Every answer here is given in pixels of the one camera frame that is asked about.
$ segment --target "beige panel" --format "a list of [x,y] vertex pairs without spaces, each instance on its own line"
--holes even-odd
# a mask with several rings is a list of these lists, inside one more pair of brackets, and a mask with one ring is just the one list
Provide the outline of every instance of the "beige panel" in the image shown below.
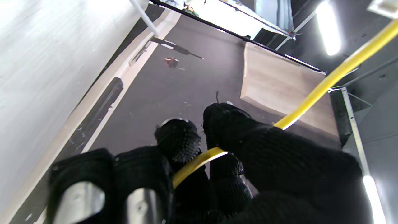
[[[291,113],[323,79],[323,73],[246,43],[241,99],[263,110],[281,117]],[[338,136],[328,94],[299,121],[299,124],[314,128],[315,131]]]

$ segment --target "fluorescent light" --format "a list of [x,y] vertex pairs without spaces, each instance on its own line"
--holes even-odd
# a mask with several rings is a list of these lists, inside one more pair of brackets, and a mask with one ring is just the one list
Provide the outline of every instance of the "fluorescent light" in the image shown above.
[[375,180],[370,176],[363,177],[366,193],[368,194],[373,211],[374,224],[386,224],[383,208],[381,207],[380,198],[378,197]]
[[337,28],[336,16],[328,1],[322,2],[316,8],[319,30],[328,55],[335,55],[341,48],[340,35]]

